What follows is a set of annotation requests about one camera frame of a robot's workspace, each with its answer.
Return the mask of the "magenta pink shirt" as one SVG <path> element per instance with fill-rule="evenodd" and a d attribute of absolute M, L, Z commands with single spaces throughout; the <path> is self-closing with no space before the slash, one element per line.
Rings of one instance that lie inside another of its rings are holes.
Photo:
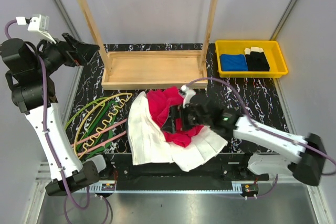
<path fill-rule="evenodd" d="M 163 130 L 163 125 L 167 121 L 170 107 L 181 105 L 183 98 L 179 94 L 177 87 L 170 87 L 165 90 L 151 90 L 146 94 L 149 103 L 150 115 L 153 121 L 160 127 L 165 140 L 180 147 L 186 148 L 192 142 L 192 137 L 196 136 L 203 126 L 195 126 L 191 130 L 182 131 L 181 119 L 176 119 L 176 133 Z"/>

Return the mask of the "white pink garment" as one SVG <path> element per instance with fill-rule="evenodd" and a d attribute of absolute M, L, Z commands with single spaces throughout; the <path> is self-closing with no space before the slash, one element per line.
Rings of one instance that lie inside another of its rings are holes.
<path fill-rule="evenodd" d="M 187 147 L 167 142 L 150 116 L 144 91 L 132 102 L 127 124 L 133 165 L 176 163 L 182 171 L 189 172 L 215 157 L 228 144 L 227 140 L 206 126 L 191 137 L 191 144 Z"/>

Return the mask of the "lime green hanger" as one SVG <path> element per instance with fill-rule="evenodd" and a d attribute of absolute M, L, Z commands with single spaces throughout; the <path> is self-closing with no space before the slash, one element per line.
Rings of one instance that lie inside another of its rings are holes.
<path fill-rule="evenodd" d="M 107 97 L 101 97 L 98 99 L 95 99 L 88 104 L 84 105 L 82 108 L 78 109 L 76 113 L 69 119 L 69 121 L 65 124 L 65 130 L 67 130 L 70 126 L 74 125 L 74 121 L 76 118 L 83 119 L 89 112 L 92 111 L 92 114 L 89 116 L 88 121 L 90 122 L 87 126 L 84 126 L 84 129 L 86 130 L 85 136 L 88 136 L 89 133 L 91 133 L 99 124 L 99 122 L 102 120 L 106 112 L 110 109 L 113 102 L 105 102 L 99 105 L 97 109 L 93 109 L 96 105 L 98 105 L 100 102 L 107 99 Z"/>

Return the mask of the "pale pink hanger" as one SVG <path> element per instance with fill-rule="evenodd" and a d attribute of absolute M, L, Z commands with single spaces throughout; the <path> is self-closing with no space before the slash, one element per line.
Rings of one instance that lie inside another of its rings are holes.
<path fill-rule="evenodd" d="M 120 122 L 118 122 L 118 123 L 116 123 L 116 124 L 114 124 L 114 125 L 112 125 L 112 126 L 110 126 L 110 127 L 107 127 L 106 129 L 103 129 L 103 130 L 101 130 L 101 131 L 98 131 L 98 132 L 96 132 L 95 134 L 93 134 L 93 135 L 91 135 L 91 136 L 88 136 L 88 137 L 84 138 L 83 140 L 80 140 L 78 143 L 79 143 L 79 144 L 81 144 L 81 143 L 86 143 L 86 142 L 89 141 L 89 140 L 93 140 L 93 141 L 95 142 L 96 138 L 98 138 L 100 135 L 102 135 L 102 134 L 105 133 L 105 132 L 108 132 L 109 130 L 111 130 L 111 129 L 113 129 L 113 128 L 119 126 L 119 125 L 122 125 L 122 124 L 126 123 L 127 120 L 128 120 L 128 119 L 124 119 L 124 120 L 122 120 L 122 121 L 120 121 Z M 80 152 L 80 153 L 77 153 L 77 156 L 81 158 L 81 157 L 84 156 L 85 154 L 90 153 L 90 152 L 92 152 L 92 151 L 95 151 L 96 149 L 98 149 L 98 148 L 100 148 L 100 147 L 103 147 L 103 146 L 105 146 L 106 144 L 111 143 L 112 141 L 114 141 L 114 140 L 116 140 L 116 139 L 118 139 L 118 138 L 120 138 L 120 137 L 126 135 L 126 133 L 127 133 L 126 131 L 123 131 L 123 132 L 121 132 L 120 134 L 117 134 L 117 135 L 115 135 L 114 137 L 111 137 L 111 138 L 109 138 L 108 140 L 106 140 L 106 141 L 104 141 L 104 142 L 102 142 L 102 143 L 100 143 L 100 144 L 95 145 L 94 147 L 92 147 L 92 146 L 90 145 L 89 148 L 86 148 L 86 149 L 85 149 L 85 151 Z"/>

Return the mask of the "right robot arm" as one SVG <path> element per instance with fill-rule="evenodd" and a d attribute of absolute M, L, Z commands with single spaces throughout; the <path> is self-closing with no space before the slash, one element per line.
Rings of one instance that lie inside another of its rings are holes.
<path fill-rule="evenodd" d="M 261 174 L 289 174 L 309 186 L 320 183 L 326 150 L 316 134 L 301 136 L 280 131 L 220 106 L 201 94 L 171 106 L 161 129 L 176 133 L 196 126 L 206 126 L 225 139 L 239 138 L 276 152 L 266 157 L 250 154 L 238 167 L 239 176 L 244 180 Z"/>

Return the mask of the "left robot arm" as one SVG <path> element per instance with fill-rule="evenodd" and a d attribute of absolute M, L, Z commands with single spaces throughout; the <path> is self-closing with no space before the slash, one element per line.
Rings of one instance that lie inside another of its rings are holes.
<path fill-rule="evenodd" d="M 68 33 L 62 36 L 63 41 L 43 39 L 37 46 L 20 38 L 1 44 L 1 59 L 9 68 L 5 77 L 12 102 L 34 128 L 47 157 L 51 181 L 45 190 L 50 196 L 73 193 L 113 175 L 113 167 L 103 155 L 82 162 L 75 154 L 50 78 L 61 66 L 87 64 L 100 47 L 80 42 Z"/>

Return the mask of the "wooden clothes rack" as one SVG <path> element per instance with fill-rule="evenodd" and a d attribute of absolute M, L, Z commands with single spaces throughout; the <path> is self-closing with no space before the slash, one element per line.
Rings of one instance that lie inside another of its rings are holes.
<path fill-rule="evenodd" d="M 196 79 L 207 87 L 205 60 L 218 0 L 211 0 L 203 47 L 200 50 L 107 52 L 87 0 L 77 0 L 93 41 L 100 46 L 105 90 L 165 89 L 181 87 Z"/>

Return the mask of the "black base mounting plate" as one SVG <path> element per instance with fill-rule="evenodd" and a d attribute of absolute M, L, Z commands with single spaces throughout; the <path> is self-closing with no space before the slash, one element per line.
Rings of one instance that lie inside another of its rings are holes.
<path fill-rule="evenodd" d="M 268 174 L 247 169 L 248 154 L 218 154 L 189 172 L 175 163 L 133 165 L 130 153 L 104 157 L 117 172 L 118 191 L 219 191 L 233 189 L 234 182 L 269 181 Z"/>

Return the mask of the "folded blue cloth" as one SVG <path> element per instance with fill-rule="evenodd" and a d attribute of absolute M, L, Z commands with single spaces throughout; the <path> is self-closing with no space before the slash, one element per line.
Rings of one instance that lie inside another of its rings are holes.
<path fill-rule="evenodd" d="M 248 66 L 246 58 L 243 54 L 238 55 L 220 55 L 221 71 L 247 71 Z"/>

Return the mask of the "yellow plastic tray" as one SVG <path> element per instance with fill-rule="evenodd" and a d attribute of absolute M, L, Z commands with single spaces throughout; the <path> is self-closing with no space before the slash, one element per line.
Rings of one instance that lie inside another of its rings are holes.
<path fill-rule="evenodd" d="M 245 48 L 260 47 L 264 50 L 270 66 L 269 71 L 223 71 L 220 61 L 222 54 L 239 55 Z M 222 78 L 281 78 L 288 73 L 288 68 L 280 46 L 274 40 L 217 40 L 215 42 L 218 73 Z"/>

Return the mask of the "folded black cloth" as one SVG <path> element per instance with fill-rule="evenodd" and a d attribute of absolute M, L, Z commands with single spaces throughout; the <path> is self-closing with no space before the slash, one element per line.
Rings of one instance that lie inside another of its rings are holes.
<path fill-rule="evenodd" d="M 262 48 L 245 48 L 244 54 L 248 71 L 268 72 L 270 70 L 269 63 Z"/>

